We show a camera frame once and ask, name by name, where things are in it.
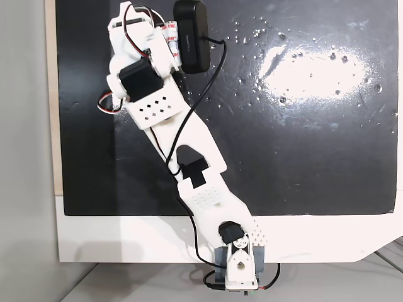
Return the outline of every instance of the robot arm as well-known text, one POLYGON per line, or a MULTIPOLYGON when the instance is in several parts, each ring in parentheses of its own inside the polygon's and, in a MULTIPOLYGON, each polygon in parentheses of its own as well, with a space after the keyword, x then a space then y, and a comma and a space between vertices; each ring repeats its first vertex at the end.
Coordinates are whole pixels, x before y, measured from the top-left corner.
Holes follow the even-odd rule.
MULTIPOLYGON (((121 3, 119 16, 108 25, 115 54, 107 81, 113 95, 125 100, 136 125, 145 131, 166 161, 190 107, 171 75, 173 70, 179 70, 180 64, 176 24, 166 23, 163 28, 153 24, 149 15, 136 11, 131 2, 121 3)), ((229 191, 222 179, 220 173, 227 166, 206 124, 196 113, 190 115, 167 166, 178 182, 181 199, 194 214, 200 233, 214 248, 228 246, 226 287, 257 289, 252 249, 256 223, 247 206, 229 191), (204 158, 177 173, 176 149, 181 145, 191 147, 204 158)))

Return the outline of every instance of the glossy black surface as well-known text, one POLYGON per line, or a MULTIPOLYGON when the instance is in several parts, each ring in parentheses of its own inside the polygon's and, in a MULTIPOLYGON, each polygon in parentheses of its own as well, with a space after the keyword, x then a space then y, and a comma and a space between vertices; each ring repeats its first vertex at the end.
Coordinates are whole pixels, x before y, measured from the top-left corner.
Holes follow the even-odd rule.
MULTIPOLYGON (((173 0, 145 2, 172 19, 173 0)), ((118 3, 57 0, 65 213, 182 215, 164 164, 127 112, 113 119, 96 109, 118 3)), ((393 211, 397 1, 205 4, 210 36, 229 49, 197 113, 227 162, 230 190, 253 215, 393 211)), ((221 49, 211 51, 214 68, 221 49)), ((186 76, 190 103, 213 68, 186 76)))

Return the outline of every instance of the wire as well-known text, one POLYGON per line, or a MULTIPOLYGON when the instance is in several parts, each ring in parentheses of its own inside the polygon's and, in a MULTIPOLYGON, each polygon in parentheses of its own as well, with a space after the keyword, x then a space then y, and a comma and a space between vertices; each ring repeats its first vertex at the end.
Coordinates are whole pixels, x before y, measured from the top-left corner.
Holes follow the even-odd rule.
POLYGON ((193 213, 190 211, 190 209, 188 208, 188 206, 184 203, 184 201, 181 199, 181 197, 179 196, 179 192, 178 192, 178 187, 176 187, 176 201, 184 208, 184 210, 187 212, 189 219, 191 221, 191 225, 193 226, 193 233, 195 234, 195 251, 196 251, 196 256, 199 258, 200 261, 216 267, 218 269, 226 269, 226 266, 220 266, 218 264, 214 264, 211 263, 205 259, 203 259, 200 254, 199 254, 199 248, 198 248, 198 240, 197 240, 197 229, 196 229, 196 223, 195 220, 193 219, 193 213))
POLYGON ((152 15, 152 12, 155 13, 155 11, 153 11, 150 7, 148 7, 147 5, 142 4, 142 3, 132 3, 132 6, 133 6, 134 10, 136 10, 136 8, 146 10, 150 16, 152 27, 156 27, 154 16, 152 15))
POLYGON ((376 250, 374 252, 374 254, 377 255, 378 257, 380 257, 383 261, 387 262, 389 265, 393 266, 395 269, 397 269, 399 272, 401 272, 403 274, 403 269, 401 267, 394 264, 391 260, 389 260, 384 255, 382 255, 379 251, 376 250))
MULTIPOLYGON (((154 132, 154 130, 152 129, 152 127, 150 127, 150 131, 151 131, 152 136, 154 137, 154 140, 156 141, 158 150, 161 152, 162 156, 166 159, 166 156, 165 156, 164 152, 162 151, 161 146, 159 145, 159 142, 158 142, 158 139, 157 139, 157 135, 156 135, 156 133, 154 132)), ((169 169, 168 169, 168 172, 169 172, 172 176, 177 176, 177 175, 181 172, 181 170, 182 170, 182 166, 179 164, 179 169, 178 169, 178 171, 177 171, 176 173, 172 173, 171 170, 169 170, 169 169)))
POLYGON ((276 276, 273 278, 273 280, 271 280, 271 282, 269 284, 267 284, 266 286, 261 286, 261 287, 259 287, 259 289, 267 290, 270 287, 272 287, 274 285, 274 283, 277 281, 278 277, 280 276, 280 269, 281 269, 281 265, 280 265, 280 263, 277 263, 276 276))
POLYGON ((403 247, 403 244, 401 244, 399 241, 397 241, 397 239, 394 240, 394 242, 395 242, 396 244, 399 244, 401 247, 403 247))
POLYGON ((181 134, 181 132, 182 132, 182 130, 183 130, 185 124, 188 122, 188 120, 189 120, 191 114, 196 110, 196 107, 200 104, 200 102, 201 102, 202 99, 204 98, 204 95, 206 95, 207 91, 208 91, 208 90, 211 88, 211 86, 213 85, 213 83, 214 83, 214 81, 216 80, 216 78, 217 78, 219 72, 221 71, 221 68, 222 68, 222 66, 223 66, 223 64, 224 64, 224 62, 225 62, 225 58, 227 57, 227 44, 226 44, 226 42, 225 42, 224 40, 217 41, 217 40, 211 39, 211 38, 209 38, 209 37, 204 37, 203 39, 204 39, 204 40, 207 40, 207 41, 210 41, 210 42, 212 42, 212 43, 215 43, 215 44, 224 45, 224 51, 223 51, 223 53, 222 53, 222 57, 221 57, 220 63, 219 63, 219 65, 217 66, 217 69, 216 69, 216 71, 214 72, 212 78, 209 80, 209 82, 207 83, 206 87, 205 87, 205 88, 203 89, 203 91, 200 93, 199 99, 198 99, 198 100, 196 101, 196 103, 190 108, 188 114, 185 116, 185 118, 184 118, 184 120, 183 120, 181 126, 179 127, 178 132, 176 133, 176 136, 175 136, 174 142, 173 142, 173 144, 172 144, 171 150, 169 151, 169 154, 168 154, 167 159, 166 159, 166 162, 165 162, 165 164, 166 164, 167 167, 168 167, 169 161, 171 160, 172 155, 173 155, 173 153, 174 153, 174 151, 175 151, 176 144, 177 144, 177 142, 178 142, 179 136, 180 136, 180 134, 181 134))
POLYGON ((113 109, 113 110, 109 110, 109 109, 106 109, 105 107, 102 106, 102 102, 103 102, 108 96, 111 96, 111 95, 112 95, 112 92, 111 92, 111 91, 108 91, 108 92, 104 93, 104 94, 99 98, 97 107, 98 107, 99 110, 101 110, 101 111, 104 112, 104 113, 108 113, 109 115, 115 115, 115 114, 119 113, 120 110, 122 110, 122 106, 123 106, 123 100, 122 100, 122 99, 120 100, 119 108, 116 109, 116 110, 114 110, 114 109, 113 109))
POLYGON ((130 5, 127 6, 126 11, 125 11, 125 15, 123 16, 123 22, 122 22, 122 25, 123 25, 123 32, 125 33, 126 39, 127 39, 127 40, 129 41, 129 43, 133 46, 133 48, 136 49, 136 51, 137 51, 139 54, 141 54, 142 57, 148 58, 149 55, 147 55, 145 52, 143 52, 143 51, 133 42, 133 40, 131 39, 131 37, 128 35, 128 32, 127 32, 126 17, 127 17, 127 11, 128 11, 128 9, 129 9, 131 6, 133 6, 133 4, 130 4, 130 5))
POLYGON ((207 282, 207 278, 210 277, 212 274, 214 274, 214 272, 215 272, 215 271, 208 272, 208 273, 206 274, 206 276, 204 276, 204 278, 203 278, 203 283, 204 283, 208 288, 217 289, 217 290, 219 290, 219 291, 225 291, 225 284, 207 282))

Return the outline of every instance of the gray floor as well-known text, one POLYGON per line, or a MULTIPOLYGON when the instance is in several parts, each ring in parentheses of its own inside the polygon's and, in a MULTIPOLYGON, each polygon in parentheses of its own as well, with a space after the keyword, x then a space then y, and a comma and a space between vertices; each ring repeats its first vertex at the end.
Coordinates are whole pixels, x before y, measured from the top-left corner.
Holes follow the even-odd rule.
MULTIPOLYGON (((390 243, 380 251, 403 267, 402 246, 390 243)), ((261 282, 269 282, 275 269, 267 264, 261 282)), ((249 297, 206 288, 208 271, 204 264, 98 264, 63 302, 403 300, 403 274, 374 254, 350 264, 283 264, 271 289, 249 297)))

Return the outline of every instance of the white wall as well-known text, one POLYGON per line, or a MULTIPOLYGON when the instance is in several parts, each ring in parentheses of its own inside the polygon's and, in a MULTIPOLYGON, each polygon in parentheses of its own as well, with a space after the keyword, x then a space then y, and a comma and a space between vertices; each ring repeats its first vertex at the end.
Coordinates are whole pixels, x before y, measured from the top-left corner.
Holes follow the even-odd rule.
POLYGON ((0 3, 0 301, 60 301, 94 266, 60 264, 43 0, 0 3))

